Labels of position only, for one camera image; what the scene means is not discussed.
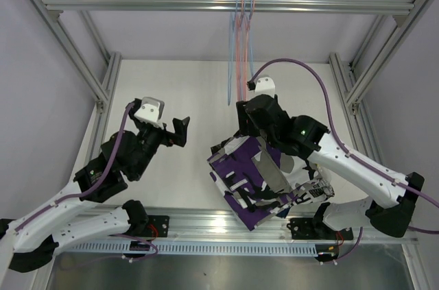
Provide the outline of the pink hanger with newsprint trousers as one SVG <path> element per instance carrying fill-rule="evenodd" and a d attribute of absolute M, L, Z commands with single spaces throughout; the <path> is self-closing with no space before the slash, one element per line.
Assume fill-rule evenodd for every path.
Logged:
<path fill-rule="evenodd" d="M 246 82 L 248 75 L 248 15 L 246 12 L 247 0 L 241 0 L 241 16 L 240 16 L 240 67 L 241 67 L 241 99 L 246 100 Z"/>

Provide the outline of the purple camouflage trousers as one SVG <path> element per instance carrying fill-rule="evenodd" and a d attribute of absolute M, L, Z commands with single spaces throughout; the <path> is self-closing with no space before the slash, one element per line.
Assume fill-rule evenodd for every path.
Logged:
<path fill-rule="evenodd" d="M 261 137 L 232 136 L 211 148 L 210 176 L 235 216 L 253 231 L 294 207 L 294 185 L 307 160 L 288 156 Z"/>

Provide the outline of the pink hanger with camouflage trousers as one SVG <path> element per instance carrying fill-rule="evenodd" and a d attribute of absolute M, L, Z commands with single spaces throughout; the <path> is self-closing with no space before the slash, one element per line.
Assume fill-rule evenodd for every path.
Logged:
<path fill-rule="evenodd" d="M 237 76 L 237 96 L 239 101 L 245 97 L 244 90 L 244 7 L 245 1 L 239 0 L 239 11 L 236 11 L 235 17 L 235 57 L 236 57 L 236 76 Z"/>

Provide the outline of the light blue wire hanger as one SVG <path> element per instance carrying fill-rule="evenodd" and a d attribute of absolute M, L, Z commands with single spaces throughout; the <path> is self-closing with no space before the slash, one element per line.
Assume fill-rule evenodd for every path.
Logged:
<path fill-rule="evenodd" d="M 227 68 L 227 105 L 231 105 L 232 101 L 232 80 L 235 76 L 235 84 L 237 85 L 236 76 L 236 57 L 235 57 L 235 17 L 236 11 L 239 11 L 239 0 L 235 0 L 235 9 L 229 15 L 228 25 L 228 68 Z"/>

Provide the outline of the blue hanger with black trousers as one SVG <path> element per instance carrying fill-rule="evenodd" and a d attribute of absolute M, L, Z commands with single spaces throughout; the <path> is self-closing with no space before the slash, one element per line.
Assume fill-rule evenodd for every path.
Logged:
<path fill-rule="evenodd" d="M 250 76 L 254 75 L 253 65 L 253 50 L 252 50 L 252 32 L 251 32 L 251 20 L 254 14 L 254 0 L 247 0 L 246 12 L 248 15 L 248 68 Z"/>

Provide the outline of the newsprint patterned trousers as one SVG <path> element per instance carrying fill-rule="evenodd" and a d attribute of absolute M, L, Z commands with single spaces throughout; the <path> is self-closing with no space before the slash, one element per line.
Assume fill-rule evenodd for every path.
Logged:
<path fill-rule="evenodd" d="M 326 202 L 335 196 L 329 171 L 317 164 L 306 162 L 304 176 L 294 185 L 292 205 Z"/>

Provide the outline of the navy blue denim trousers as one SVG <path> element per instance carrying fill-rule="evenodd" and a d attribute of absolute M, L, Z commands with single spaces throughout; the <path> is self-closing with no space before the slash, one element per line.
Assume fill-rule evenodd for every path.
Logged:
<path fill-rule="evenodd" d="M 289 209 L 285 209 L 285 210 L 282 210 L 281 212 L 277 213 L 276 216 L 284 219 L 284 218 L 286 218 L 286 216 L 288 216 L 288 213 L 289 213 Z"/>

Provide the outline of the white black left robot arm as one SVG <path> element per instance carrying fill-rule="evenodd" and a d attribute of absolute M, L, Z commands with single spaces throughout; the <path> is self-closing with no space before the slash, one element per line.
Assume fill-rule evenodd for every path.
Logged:
<path fill-rule="evenodd" d="M 82 221 L 82 212 L 104 203 L 140 180 L 161 145 L 184 147 L 190 119 L 173 119 L 174 131 L 150 120 L 133 117 L 137 132 L 123 127 L 101 146 L 98 157 L 41 207 L 18 219 L 1 220 L 1 271 L 27 273 L 50 263 L 75 245 L 92 239 L 137 237 L 149 226 L 139 200 Z"/>

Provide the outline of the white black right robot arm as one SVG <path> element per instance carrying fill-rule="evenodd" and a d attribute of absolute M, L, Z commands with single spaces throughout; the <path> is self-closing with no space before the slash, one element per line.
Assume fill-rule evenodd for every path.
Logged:
<path fill-rule="evenodd" d="M 343 204 L 322 204 L 312 229 L 320 238 L 336 230 L 372 226 L 401 238 L 410 226 L 424 177 L 393 171 L 352 149 L 333 130 L 307 115 L 290 117 L 276 97 L 257 95 L 236 104 L 239 131 L 261 136 L 269 146 L 338 174 L 367 194 Z"/>

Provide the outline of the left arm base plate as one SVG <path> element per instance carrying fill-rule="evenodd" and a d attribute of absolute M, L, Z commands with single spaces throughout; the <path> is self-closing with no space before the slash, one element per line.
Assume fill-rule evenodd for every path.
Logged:
<path fill-rule="evenodd" d="M 141 232 L 142 237 L 167 238 L 169 232 L 169 220 L 167 215 L 150 215 L 148 223 Z"/>

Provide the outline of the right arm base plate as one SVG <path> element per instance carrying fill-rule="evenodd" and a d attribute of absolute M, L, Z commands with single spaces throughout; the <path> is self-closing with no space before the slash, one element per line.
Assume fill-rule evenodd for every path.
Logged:
<path fill-rule="evenodd" d="M 343 229 L 340 231 L 332 230 L 320 221 L 313 218 L 295 217 L 291 218 L 286 225 L 291 232 L 292 239 L 295 240 L 347 240 L 352 241 L 353 231 Z"/>

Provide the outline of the aluminium frame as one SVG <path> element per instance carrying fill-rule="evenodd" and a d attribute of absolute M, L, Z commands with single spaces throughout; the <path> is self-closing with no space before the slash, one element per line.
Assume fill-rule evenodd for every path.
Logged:
<path fill-rule="evenodd" d="M 355 109 L 360 105 L 378 74 L 384 70 L 410 31 L 433 0 L 256 0 L 258 12 L 371 14 L 370 26 L 351 66 L 361 75 L 348 91 L 343 103 Z M 104 88 L 87 64 L 82 52 L 59 16 L 65 11 L 77 12 L 98 48 L 105 47 L 94 22 L 92 11 L 141 12 L 234 12 L 239 0 L 11 0 L 28 9 L 28 16 L 51 35 L 51 43 L 63 53 L 96 104 L 110 108 L 112 91 Z"/>

